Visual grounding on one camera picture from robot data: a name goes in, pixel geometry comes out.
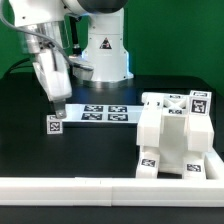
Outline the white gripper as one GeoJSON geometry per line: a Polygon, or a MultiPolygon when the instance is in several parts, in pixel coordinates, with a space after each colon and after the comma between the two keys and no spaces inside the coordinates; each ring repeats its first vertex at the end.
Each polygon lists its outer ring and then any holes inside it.
{"type": "Polygon", "coordinates": [[[45,49],[36,55],[33,67],[48,99],[54,101],[56,117],[66,118],[65,99],[72,95],[72,88],[63,56],[58,51],[45,49]]]}

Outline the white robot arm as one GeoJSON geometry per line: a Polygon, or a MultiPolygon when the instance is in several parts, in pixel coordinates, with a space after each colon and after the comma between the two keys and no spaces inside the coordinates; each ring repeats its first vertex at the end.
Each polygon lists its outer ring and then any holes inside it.
{"type": "Polygon", "coordinates": [[[67,116],[69,76],[91,87],[133,78],[124,41],[128,0],[0,0],[0,21],[21,33],[56,117],[67,116]]]}

